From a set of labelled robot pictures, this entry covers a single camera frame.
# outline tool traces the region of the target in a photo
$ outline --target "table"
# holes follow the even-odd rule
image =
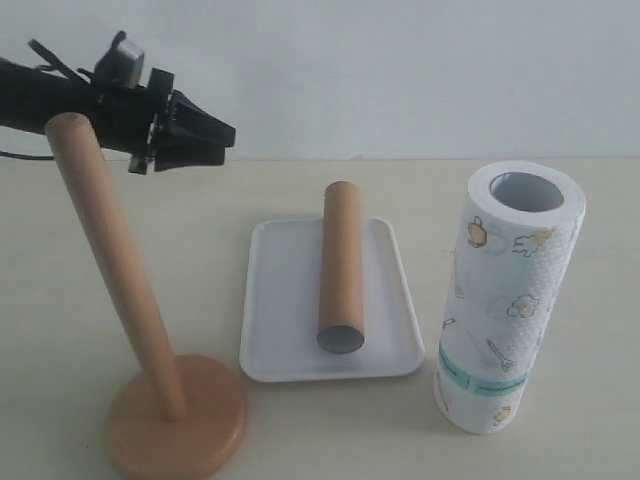
[[[637,160],[540,162],[581,184],[587,216],[518,416],[474,436],[435,404],[451,249],[467,179],[485,163],[230,161],[141,177],[110,162],[175,352],[235,369],[255,225],[320,214],[326,185],[344,179],[395,228],[423,367],[394,379],[245,379],[245,441],[216,478],[638,478]],[[0,162],[0,315],[2,478],[118,478],[102,426],[138,366],[52,163]]]

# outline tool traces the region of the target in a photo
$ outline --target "plastic tray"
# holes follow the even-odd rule
[[[362,227],[365,344],[340,355],[316,341],[322,219],[273,220],[253,232],[240,365],[261,382],[405,375],[425,352],[393,229]]]

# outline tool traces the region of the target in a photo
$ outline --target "paper towel roll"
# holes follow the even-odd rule
[[[584,212],[581,188],[535,163],[469,180],[434,388],[460,428],[493,433],[515,417]]]

